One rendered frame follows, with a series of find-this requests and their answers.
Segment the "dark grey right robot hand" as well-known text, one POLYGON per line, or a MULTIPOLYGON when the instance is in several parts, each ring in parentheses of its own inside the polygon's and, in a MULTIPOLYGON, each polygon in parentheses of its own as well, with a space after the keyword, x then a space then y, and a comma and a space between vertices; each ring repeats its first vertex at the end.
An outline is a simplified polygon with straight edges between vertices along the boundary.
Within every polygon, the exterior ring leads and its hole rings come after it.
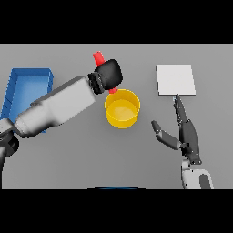
POLYGON ((179 138, 171 136, 160 127, 157 121, 153 120, 151 125, 156 134, 156 139, 167 147, 181 150, 182 155, 189 160, 191 165, 200 165, 202 161, 199 155, 198 134, 192 121, 187 118, 179 94, 174 97, 174 108, 179 127, 179 138))

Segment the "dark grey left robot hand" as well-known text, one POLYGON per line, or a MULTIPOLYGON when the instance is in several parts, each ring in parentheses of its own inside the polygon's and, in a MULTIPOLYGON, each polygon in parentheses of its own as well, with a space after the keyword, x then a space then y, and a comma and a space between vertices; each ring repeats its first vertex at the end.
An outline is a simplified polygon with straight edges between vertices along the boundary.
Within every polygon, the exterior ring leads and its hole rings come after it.
POLYGON ((115 59, 110 59, 90 73, 88 80, 94 93, 99 95, 120 85, 123 75, 119 63, 115 59))

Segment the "red beaker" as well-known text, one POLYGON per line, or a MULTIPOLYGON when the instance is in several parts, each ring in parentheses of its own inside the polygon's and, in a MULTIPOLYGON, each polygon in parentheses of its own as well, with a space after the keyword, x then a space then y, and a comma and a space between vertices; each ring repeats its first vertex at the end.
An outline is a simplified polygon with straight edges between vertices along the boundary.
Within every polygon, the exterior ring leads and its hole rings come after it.
MULTIPOLYGON (((104 57, 103 57, 103 55, 102 55, 102 53, 100 51, 95 52, 93 54, 93 57, 95 59, 95 62, 96 62, 97 66, 101 66, 106 62, 106 60, 104 59, 104 57)), ((114 87, 114 88, 109 90, 109 93, 110 94, 115 94, 116 91, 117 91, 117 88, 114 87)))

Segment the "yellow bowl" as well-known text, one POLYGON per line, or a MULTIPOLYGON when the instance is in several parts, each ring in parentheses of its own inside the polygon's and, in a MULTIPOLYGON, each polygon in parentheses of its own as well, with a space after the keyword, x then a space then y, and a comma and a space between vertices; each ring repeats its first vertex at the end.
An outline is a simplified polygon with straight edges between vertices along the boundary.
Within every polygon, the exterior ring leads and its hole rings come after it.
POLYGON ((115 94, 106 97, 104 107, 108 123, 113 127, 126 129, 137 122, 140 100, 134 92, 118 89, 115 94))

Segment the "pale square measuring scale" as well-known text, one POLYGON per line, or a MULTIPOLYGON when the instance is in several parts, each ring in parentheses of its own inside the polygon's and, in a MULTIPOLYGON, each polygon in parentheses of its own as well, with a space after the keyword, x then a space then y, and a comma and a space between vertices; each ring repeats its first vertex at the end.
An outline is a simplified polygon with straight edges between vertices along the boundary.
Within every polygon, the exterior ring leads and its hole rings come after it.
POLYGON ((195 96, 191 65, 156 65, 159 96, 195 96))

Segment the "blue tray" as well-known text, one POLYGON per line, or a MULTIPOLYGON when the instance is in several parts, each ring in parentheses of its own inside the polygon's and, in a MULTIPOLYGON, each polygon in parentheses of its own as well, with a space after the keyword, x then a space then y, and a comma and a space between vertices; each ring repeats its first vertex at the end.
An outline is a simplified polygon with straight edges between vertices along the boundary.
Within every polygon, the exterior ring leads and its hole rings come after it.
POLYGON ((0 120, 8 118, 14 122, 32 102, 52 91, 53 78, 50 68, 12 68, 0 120))

